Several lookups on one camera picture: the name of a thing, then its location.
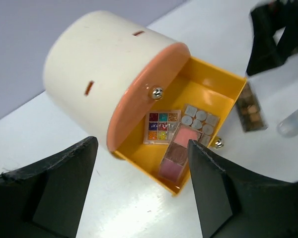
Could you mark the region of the clear grey eyeshadow palette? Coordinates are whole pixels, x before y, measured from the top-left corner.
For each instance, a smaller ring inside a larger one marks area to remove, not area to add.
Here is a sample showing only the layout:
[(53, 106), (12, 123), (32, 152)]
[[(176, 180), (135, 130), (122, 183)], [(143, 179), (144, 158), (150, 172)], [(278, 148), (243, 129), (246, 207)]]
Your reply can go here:
[(213, 138), (220, 118), (210, 112), (185, 104), (181, 123), (202, 133), (200, 143), (208, 146)]

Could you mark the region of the orange top drawer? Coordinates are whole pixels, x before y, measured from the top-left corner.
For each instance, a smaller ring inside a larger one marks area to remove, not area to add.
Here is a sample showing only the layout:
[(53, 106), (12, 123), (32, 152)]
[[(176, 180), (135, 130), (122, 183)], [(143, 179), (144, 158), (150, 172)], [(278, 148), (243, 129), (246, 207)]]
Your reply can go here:
[(184, 43), (173, 43), (160, 51), (150, 50), (135, 58), (141, 71), (122, 96), (107, 130), (107, 148), (113, 152), (155, 103), (154, 87), (165, 90), (175, 79), (191, 54)]

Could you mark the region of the pink blush palette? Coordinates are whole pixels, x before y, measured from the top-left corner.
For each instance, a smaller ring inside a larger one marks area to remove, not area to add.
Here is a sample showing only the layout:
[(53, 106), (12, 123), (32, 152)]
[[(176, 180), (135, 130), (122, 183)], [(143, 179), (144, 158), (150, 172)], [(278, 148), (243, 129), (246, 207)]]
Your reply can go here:
[(203, 133), (190, 126), (179, 124), (161, 160), (158, 175), (178, 183), (188, 161), (189, 140), (199, 140)]

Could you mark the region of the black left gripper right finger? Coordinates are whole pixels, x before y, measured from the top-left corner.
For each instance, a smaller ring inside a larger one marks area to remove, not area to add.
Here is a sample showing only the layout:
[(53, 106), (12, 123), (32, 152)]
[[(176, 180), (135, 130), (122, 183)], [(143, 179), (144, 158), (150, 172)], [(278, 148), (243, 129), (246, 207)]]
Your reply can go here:
[(205, 238), (298, 238), (298, 181), (248, 170), (188, 142), (188, 162)]

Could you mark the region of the yellow drawer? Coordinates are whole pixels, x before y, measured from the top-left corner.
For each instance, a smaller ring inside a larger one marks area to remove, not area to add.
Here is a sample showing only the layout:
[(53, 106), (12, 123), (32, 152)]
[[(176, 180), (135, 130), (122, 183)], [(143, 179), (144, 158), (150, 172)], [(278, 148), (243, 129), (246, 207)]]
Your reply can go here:
[[(246, 78), (230, 73), (195, 57), (181, 69), (168, 86), (163, 98), (151, 107), (156, 110), (180, 110), (190, 104), (219, 117), (208, 147), (218, 139), (217, 133), (232, 110)], [(179, 183), (172, 183), (158, 176), (158, 169), (167, 145), (144, 145), (144, 125), (142, 119), (131, 134), (112, 154), (126, 160), (152, 180), (164, 187), (172, 195), (178, 195), (190, 178), (190, 171), (185, 168)]]

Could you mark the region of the brown eyeshadow palette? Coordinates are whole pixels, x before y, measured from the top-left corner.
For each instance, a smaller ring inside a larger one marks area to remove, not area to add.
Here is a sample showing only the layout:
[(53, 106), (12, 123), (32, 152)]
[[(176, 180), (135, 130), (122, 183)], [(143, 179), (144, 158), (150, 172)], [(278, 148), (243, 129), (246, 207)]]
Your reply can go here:
[(244, 132), (267, 129), (257, 96), (248, 82), (236, 101), (236, 110)]

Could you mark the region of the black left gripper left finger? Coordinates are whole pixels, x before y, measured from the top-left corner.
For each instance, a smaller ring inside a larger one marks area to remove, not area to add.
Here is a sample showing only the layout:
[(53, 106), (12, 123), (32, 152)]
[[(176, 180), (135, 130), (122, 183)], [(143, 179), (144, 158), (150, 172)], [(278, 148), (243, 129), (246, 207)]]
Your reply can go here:
[(0, 174), (0, 238), (74, 238), (97, 149), (97, 139), (90, 136)]

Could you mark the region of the colourful glitter eyeshadow palette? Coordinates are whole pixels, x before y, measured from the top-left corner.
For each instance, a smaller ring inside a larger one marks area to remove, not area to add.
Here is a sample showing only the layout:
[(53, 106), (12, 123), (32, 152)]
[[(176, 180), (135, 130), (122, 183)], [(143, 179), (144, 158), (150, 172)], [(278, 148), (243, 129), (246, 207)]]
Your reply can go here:
[(180, 110), (149, 111), (145, 117), (144, 144), (169, 144), (180, 122), (180, 116)]

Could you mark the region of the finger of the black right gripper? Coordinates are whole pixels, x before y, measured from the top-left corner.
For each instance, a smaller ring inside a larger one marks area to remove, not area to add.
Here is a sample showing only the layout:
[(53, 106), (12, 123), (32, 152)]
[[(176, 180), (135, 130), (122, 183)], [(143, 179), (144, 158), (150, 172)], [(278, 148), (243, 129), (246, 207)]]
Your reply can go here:
[(250, 17), (253, 25), (253, 45), (246, 69), (248, 76), (282, 66), (285, 58), (278, 53), (274, 39), (276, 32), (284, 28), (282, 3), (264, 3), (256, 6)]
[(298, 0), (278, 0), (275, 6), (276, 29), (283, 34), (276, 45), (278, 62), (298, 53)]

